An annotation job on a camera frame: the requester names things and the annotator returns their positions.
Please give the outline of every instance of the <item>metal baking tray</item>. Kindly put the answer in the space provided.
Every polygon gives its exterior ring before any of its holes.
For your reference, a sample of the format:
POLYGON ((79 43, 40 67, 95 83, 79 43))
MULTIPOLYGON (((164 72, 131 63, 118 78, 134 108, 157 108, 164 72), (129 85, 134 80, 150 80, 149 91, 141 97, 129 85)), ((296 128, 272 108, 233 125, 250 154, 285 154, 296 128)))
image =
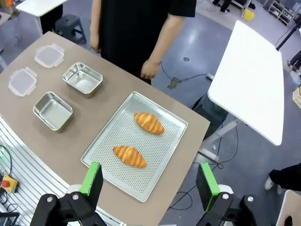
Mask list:
POLYGON ((83 63, 76 63, 63 75, 63 80, 89 98, 100 87, 103 76, 83 63))
POLYGON ((73 114, 72 108, 53 92, 46 93, 33 112, 53 131, 62 131, 73 114))
POLYGON ((183 119, 154 103, 143 95, 133 92, 116 111, 109 122, 84 153, 81 161, 101 163, 103 177, 133 196, 145 202, 172 157, 188 124, 183 119), (153 135, 134 120, 135 113, 154 114, 165 129, 162 135, 153 135), (138 169, 122 163, 113 153, 115 146, 135 147, 147 162, 138 169))

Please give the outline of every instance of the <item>croissant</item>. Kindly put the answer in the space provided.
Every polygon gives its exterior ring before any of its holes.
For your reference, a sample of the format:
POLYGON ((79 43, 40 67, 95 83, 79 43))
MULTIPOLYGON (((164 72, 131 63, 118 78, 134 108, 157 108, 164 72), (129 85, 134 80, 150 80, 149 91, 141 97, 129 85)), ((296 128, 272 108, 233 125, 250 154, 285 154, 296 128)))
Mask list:
POLYGON ((147 113, 136 113, 135 114, 136 122, 142 126, 146 131, 153 134, 162 134, 164 133, 164 128, 161 123, 158 121, 155 115, 147 113))
POLYGON ((121 161, 128 165, 137 168, 145 168, 146 161, 142 155, 133 147, 119 146, 113 148, 114 154, 121 159, 121 161))

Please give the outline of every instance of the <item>black pants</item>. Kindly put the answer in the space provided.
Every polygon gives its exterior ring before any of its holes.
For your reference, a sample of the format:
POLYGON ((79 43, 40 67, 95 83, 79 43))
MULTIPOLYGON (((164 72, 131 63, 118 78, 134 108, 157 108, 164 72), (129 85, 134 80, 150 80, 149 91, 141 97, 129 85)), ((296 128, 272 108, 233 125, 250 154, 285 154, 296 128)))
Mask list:
POLYGON ((273 169, 269 173, 269 177, 284 189, 301 191, 301 163, 282 170, 273 169))
POLYGON ((62 18, 63 5, 60 5, 40 17, 43 34, 55 31, 55 23, 62 18))
MULTIPOLYGON (((220 2, 220 0, 214 0, 213 4, 217 5, 220 2)), ((221 6, 221 11, 225 12, 226 9, 229 7, 229 5, 231 4, 231 0, 225 0, 223 5, 221 6)))
POLYGON ((301 66, 301 50, 291 59, 290 64, 294 65, 297 70, 299 70, 301 66))

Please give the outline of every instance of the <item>stainless steel container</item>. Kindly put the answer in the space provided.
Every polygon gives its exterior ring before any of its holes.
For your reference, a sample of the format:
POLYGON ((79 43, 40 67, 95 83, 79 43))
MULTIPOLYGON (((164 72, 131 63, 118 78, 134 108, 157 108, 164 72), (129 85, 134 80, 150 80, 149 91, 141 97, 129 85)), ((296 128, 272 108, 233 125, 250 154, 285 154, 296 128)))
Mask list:
POLYGON ((89 98, 100 87, 103 76, 83 63, 76 63, 63 75, 63 80, 89 98))
POLYGON ((62 131, 73 114, 72 108, 53 92, 46 93, 33 112, 53 131, 62 131))

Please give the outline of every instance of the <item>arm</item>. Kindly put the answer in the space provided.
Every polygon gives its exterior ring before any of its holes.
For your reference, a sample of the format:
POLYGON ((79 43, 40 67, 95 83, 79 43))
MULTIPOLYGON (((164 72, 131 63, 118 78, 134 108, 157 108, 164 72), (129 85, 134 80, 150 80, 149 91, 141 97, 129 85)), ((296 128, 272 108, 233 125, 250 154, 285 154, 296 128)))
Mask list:
POLYGON ((102 9, 102 0, 93 0, 90 25, 90 45, 95 52, 100 52, 99 49, 99 25, 100 14, 102 9))
POLYGON ((150 55, 150 58, 143 64, 141 78, 151 79, 156 77, 156 74, 159 71, 160 62, 181 31, 184 19, 185 17, 183 16, 168 14, 167 20, 165 21, 158 37, 157 44, 150 55))
POLYGON ((168 18, 161 29, 157 44, 150 56, 150 61, 157 64, 161 62, 164 54, 181 31, 184 19, 182 16, 168 14, 168 18))

